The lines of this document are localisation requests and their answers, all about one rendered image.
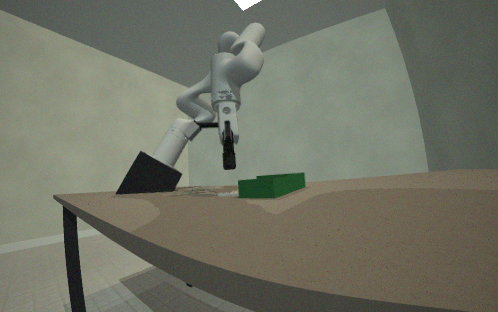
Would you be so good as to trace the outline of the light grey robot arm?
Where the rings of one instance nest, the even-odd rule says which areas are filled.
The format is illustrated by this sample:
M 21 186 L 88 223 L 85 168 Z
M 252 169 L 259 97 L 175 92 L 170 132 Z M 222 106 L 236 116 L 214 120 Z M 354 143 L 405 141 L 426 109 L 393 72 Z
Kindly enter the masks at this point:
M 209 74 L 176 100 L 179 110 L 194 120 L 175 119 L 153 155 L 146 154 L 174 168 L 188 139 L 192 141 L 202 128 L 218 128 L 218 122 L 213 122 L 215 104 L 235 102 L 241 106 L 241 86 L 254 79 L 262 69 L 264 57 L 260 45 L 264 38 L 265 29 L 259 23 L 248 25 L 240 36 L 231 31 L 224 33 L 218 42 L 219 54 L 211 59 Z M 211 93 L 211 105 L 199 97 L 202 93 Z

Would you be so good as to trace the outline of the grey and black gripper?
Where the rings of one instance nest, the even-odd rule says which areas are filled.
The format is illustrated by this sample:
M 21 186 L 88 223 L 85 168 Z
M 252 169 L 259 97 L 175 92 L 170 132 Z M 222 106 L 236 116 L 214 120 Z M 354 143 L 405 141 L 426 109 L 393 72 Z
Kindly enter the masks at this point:
M 217 112 L 220 142 L 223 145 L 224 170 L 236 168 L 234 143 L 237 144 L 239 140 L 237 120 L 237 111 L 239 109 L 239 104 L 235 102 L 220 102 L 213 106 L 213 110 Z

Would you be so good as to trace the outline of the green bin with label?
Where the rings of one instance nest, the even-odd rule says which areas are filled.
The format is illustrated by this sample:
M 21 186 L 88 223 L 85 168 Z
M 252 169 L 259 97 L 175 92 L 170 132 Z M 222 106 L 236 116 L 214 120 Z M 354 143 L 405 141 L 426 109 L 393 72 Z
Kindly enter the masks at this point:
M 239 198 L 272 199 L 294 192 L 305 185 L 304 173 L 257 176 L 238 180 Z

